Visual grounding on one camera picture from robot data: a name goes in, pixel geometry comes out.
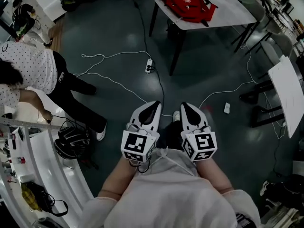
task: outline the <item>red bag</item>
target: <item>red bag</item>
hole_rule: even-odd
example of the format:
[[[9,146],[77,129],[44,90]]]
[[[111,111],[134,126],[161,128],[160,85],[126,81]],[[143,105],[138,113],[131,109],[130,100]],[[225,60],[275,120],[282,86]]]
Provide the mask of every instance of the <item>red bag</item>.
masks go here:
[[[209,27],[207,21],[212,19],[216,5],[209,0],[162,0],[178,17],[185,21],[203,23]]]

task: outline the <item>black pants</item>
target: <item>black pants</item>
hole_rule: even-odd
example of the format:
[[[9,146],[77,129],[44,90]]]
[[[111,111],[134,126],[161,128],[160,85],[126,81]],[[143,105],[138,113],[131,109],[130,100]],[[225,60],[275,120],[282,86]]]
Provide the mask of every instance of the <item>black pants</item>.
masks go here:
[[[165,131],[166,131],[166,134],[165,134],[166,146],[169,149],[183,151],[183,148],[181,146],[181,144],[182,144],[181,132],[183,131],[181,121],[172,122],[166,128]]]
[[[69,73],[64,58],[55,51],[53,53],[57,68],[57,83],[48,97],[70,117],[101,133],[105,128],[106,119],[78,102],[71,92],[73,90],[85,95],[93,95],[96,87]]]

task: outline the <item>white folding table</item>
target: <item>white folding table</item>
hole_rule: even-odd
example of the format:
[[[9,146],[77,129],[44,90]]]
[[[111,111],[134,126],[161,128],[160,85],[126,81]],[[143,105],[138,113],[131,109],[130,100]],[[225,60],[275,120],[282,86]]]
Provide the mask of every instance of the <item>white folding table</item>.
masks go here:
[[[257,103],[258,94],[275,89],[280,106],[272,109],[265,109],[261,106],[255,106],[251,115],[251,127],[258,127],[269,124],[281,119],[285,119],[288,136],[291,138],[297,129],[304,114],[304,94],[295,69],[288,57],[282,57],[281,62],[268,71],[271,80],[267,80],[255,86],[255,90],[240,95],[240,99]],[[274,117],[257,121],[259,113],[270,113],[282,109],[283,113]]]
[[[173,74],[175,69],[178,57],[181,52],[183,42],[186,37],[187,30],[192,29],[208,29],[215,27],[224,27],[224,26],[234,26],[234,25],[244,25],[248,24],[246,32],[242,36],[242,39],[239,41],[237,48],[239,48],[244,41],[247,33],[256,19],[251,15],[251,13],[238,1],[238,0],[209,0],[211,3],[218,6],[215,9],[212,20],[208,22],[209,27],[204,26],[202,23],[193,23],[187,22],[178,18],[168,7],[165,6],[164,2],[161,0],[154,0],[155,6],[153,10],[152,20],[150,24],[149,36],[152,35],[158,8],[160,8],[173,23],[177,25],[180,29],[177,45],[174,53],[174,57],[170,67],[170,76]]]

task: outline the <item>power strip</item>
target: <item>power strip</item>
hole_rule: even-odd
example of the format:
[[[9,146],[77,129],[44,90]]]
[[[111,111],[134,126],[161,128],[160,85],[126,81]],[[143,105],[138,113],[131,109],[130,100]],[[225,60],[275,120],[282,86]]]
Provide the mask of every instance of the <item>power strip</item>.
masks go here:
[[[152,59],[148,59],[146,66],[146,74],[151,73],[152,62],[153,62]]]

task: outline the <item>dark green floor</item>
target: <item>dark green floor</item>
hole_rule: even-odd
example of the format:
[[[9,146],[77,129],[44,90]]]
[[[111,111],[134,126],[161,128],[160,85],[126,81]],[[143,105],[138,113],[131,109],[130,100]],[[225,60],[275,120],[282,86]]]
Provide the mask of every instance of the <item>dark green floor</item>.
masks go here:
[[[137,0],[143,14],[146,31],[149,29],[153,0]],[[238,36],[232,27],[209,28],[191,31],[186,37],[176,70],[169,76],[169,66],[174,53],[174,43],[167,39],[167,18],[159,10],[153,36],[147,37],[149,53],[157,64],[165,91],[164,114],[172,114],[181,102],[199,106],[211,93],[236,89],[241,83],[251,81],[244,56],[247,49],[233,53],[231,41]],[[248,45],[259,40],[255,33]],[[81,54],[106,56],[119,52],[144,50],[143,28],[138,10],[132,0],[97,0],[82,4],[76,11],[67,13],[62,36],[61,54],[71,73],[82,73],[99,58],[81,58]],[[148,57],[144,54],[119,55],[106,59],[91,72],[112,78],[133,90],[146,101],[162,100],[157,75],[145,74]],[[254,79],[264,74],[271,64],[262,51],[253,53],[248,64]],[[107,134],[102,142],[94,142],[93,159],[98,171],[83,168],[86,181],[97,195],[105,178],[119,160],[123,130],[135,108],[142,105],[136,96],[122,87],[98,76],[84,75],[83,80],[97,86],[95,96],[75,94],[76,98],[108,120]],[[274,150],[278,144],[271,124],[249,127],[252,105],[241,102],[242,92],[254,84],[243,85],[238,91],[211,96],[202,109],[216,132],[218,151],[214,159],[228,175],[236,189],[247,191],[259,204],[259,189],[266,178],[280,180],[272,173]],[[269,93],[276,106],[276,97]],[[230,103],[230,114],[223,113],[225,102]],[[264,97],[260,104],[265,106]],[[162,117],[160,130],[171,122]],[[277,171],[291,173],[292,156],[299,141],[299,129],[288,139],[287,132],[277,152]]]

